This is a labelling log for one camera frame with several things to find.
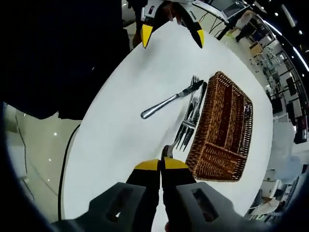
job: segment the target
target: brown wicker basket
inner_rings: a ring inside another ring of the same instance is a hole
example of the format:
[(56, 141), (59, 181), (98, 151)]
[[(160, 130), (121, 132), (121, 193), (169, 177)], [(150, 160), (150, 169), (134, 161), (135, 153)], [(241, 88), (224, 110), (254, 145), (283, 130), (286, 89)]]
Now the brown wicker basket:
[[(244, 109), (249, 108), (249, 115)], [(200, 180), (235, 182), (241, 178), (250, 147), (253, 105), (222, 72), (209, 79), (197, 132), (186, 160)]]

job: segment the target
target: white floor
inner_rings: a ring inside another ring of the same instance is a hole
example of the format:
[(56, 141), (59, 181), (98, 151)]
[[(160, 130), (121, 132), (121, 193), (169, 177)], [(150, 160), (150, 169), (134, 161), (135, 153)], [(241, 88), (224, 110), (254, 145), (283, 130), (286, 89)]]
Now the white floor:
[[(198, 8), (195, 8), (194, 11), (198, 18), (204, 14), (204, 11)], [(201, 23), (203, 29), (209, 31), (213, 21), (214, 17), (207, 15)], [(223, 27), (223, 25), (218, 26), (212, 35), (215, 35)], [(135, 24), (130, 25), (127, 30), (132, 38), (135, 33)], [(250, 64), (252, 56), (249, 51), (249, 42), (242, 39), (238, 44), (235, 39), (227, 36), (221, 41), (247, 65), (259, 83), (265, 87), (267, 85), (266, 77), (261, 71), (256, 73)], [(26, 184), (33, 195), (36, 206), (50, 222), (54, 222), (58, 219), (58, 188), (65, 149), (70, 135), (81, 122), (61, 120), (57, 115), (45, 120), (38, 120), (23, 113), (19, 113), (17, 116), (26, 144), (28, 170)]]

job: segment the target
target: person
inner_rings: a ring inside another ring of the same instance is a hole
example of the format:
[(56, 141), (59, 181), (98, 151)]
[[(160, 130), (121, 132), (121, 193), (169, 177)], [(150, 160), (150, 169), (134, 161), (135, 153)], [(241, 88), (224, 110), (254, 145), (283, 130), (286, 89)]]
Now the person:
[[(128, 2), (137, 16), (147, 4), (147, 0)], [(2, 27), (4, 102), (38, 119), (56, 112), (59, 118), (83, 119), (102, 85), (130, 52), (121, 1), (29, 0), (9, 2), (3, 10), (10, 22)], [(161, 24), (173, 17), (172, 10), (167, 4), (159, 14)]]
[(239, 43), (242, 38), (251, 35), (255, 30), (256, 27), (253, 24), (248, 23), (241, 29), (239, 35), (235, 37), (236, 42)]
[(236, 30), (240, 30), (240, 34), (238, 39), (236, 39), (237, 42), (239, 42), (239, 40), (241, 38), (243, 38), (243, 34), (247, 34), (247, 30), (248, 30), (248, 24), (250, 22), (250, 20), (252, 19), (253, 15), (255, 13), (251, 10), (246, 10), (245, 13), (241, 16), (241, 18), (237, 21), (235, 27), (230, 30), (227, 35), (231, 36), (232, 33), (234, 33)]

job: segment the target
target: silver fork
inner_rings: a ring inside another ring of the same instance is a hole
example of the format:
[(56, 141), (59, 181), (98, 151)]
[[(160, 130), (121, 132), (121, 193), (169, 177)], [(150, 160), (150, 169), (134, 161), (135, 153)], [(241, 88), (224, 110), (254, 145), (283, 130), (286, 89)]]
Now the silver fork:
[(185, 150), (185, 148), (187, 147), (186, 146), (186, 141), (188, 139), (188, 136), (189, 134), (191, 134), (192, 131), (194, 131), (195, 129), (195, 125), (193, 124), (193, 118), (194, 118), (194, 115), (195, 115), (195, 111), (196, 111), (196, 108), (198, 106), (198, 98), (197, 97), (193, 97), (192, 99), (192, 105), (193, 105), (193, 110), (192, 110), (192, 113), (190, 114), (190, 116), (183, 120), (183, 125), (185, 125), (185, 133), (184, 133), (184, 139), (183, 139), (183, 142), (179, 148), (179, 150), (181, 150), (181, 148), (183, 147), (183, 145), (185, 146), (183, 151)]
[(207, 89), (207, 83), (204, 82), (203, 86), (202, 86), (202, 90), (199, 96), (199, 100), (197, 100), (197, 104), (194, 107), (194, 111), (193, 111), (193, 116), (190, 117), (188, 120), (184, 120), (183, 124), (185, 124), (187, 126), (187, 130), (186, 130), (186, 134), (183, 140), (183, 143), (180, 147), (180, 149), (182, 148), (182, 146), (184, 145), (183, 151), (187, 148), (189, 141), (194, 133), (194, 130), (197, 126), (197, 122), (200, 116), (199, 110), (201, 108), (202, 105), (202, 101), (204, 99), (204, 95), (206, 93), (206, 89)]
[(173, 149), (179, 140), (180, 140), (180, 137), (176, 138), (176, 140), (171, 145), (165, 145), (162, 151), (161, 159), (163, 157), (173, 158)]
[[(197, 77), (197, 76), (193, 76), (192, 77), (192, 79), (191, 79), (191, 84), (194, 84), (194, 83), (196, 83), (196, 82), (199, 82), (199, 78)], [(193, 106), (193, 95), (194, 95), (194, 93), (195, 92), (193, 92), (192, 94), (191, 94), (191, 97), (190, 97), (190, 101), (189, 101), (189, 107), (188, 107), (188, 110), (187, 110), (187, 112), (186, 112), (186, 114), (185, 114), (185, 116), (184, 116), (184, 120), (187, 120), (189, 117), (190, 117), (190, 115), (192, 115), (193, 114), (193, 110), (194, 110), (194, 106)], [(185, 124), (183, 124), (183, 123), (181, 123), (181, 125), (180, 125), (180, 127), (179, 127), (179, 130), (178, 130), (178, 132), (177, 132), (177, 134), (176, 134), (176, 137), (175, 137), (175, 141), (176, 140), (178, 140), (178, 144), (177, 144), (177, 146), (176, 146), (176, 149), (178, 148), (178, 146), (179, 146), (179, 144), (180, 144), (180, 142), (181, 142), (181, 140), (182, 140), (182, 138), (183, 138), (183, 135), (186, 133), (186, 129), (187, 129), (187, 126), (185, 125)]]

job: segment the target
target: round table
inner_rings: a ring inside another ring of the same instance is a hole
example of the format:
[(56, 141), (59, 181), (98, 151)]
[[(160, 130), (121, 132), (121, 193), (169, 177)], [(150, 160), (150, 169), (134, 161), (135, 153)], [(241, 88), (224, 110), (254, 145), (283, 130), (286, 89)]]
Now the round table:
[[(205, 33), (200, 49), (187, 28), (168, 22), (151, 36), (146, 49), (139, 45), (123, 60), (88, 109), (67, 160), (64, 217), (85, 213), (93, 198), (117, 182), (126, 182), (137, 164), (159, 159), (164, 145), (174, 141), (190, 96), (146, 120), (141, 112), (188, 87), (192, 75), (207, 82), (217, 71), (252, 100), (253, 132), (240, 181), (207, 183), (244, 215), (267, 169), (272, 140), (270, 101), (254, 75), (223, 43)], [(184, 152), (174, 149), (174, 158), (185, 161), (192, 141), (193, 137)], [(168, 221), (160, 194), (153, 231), (162, 231)]]

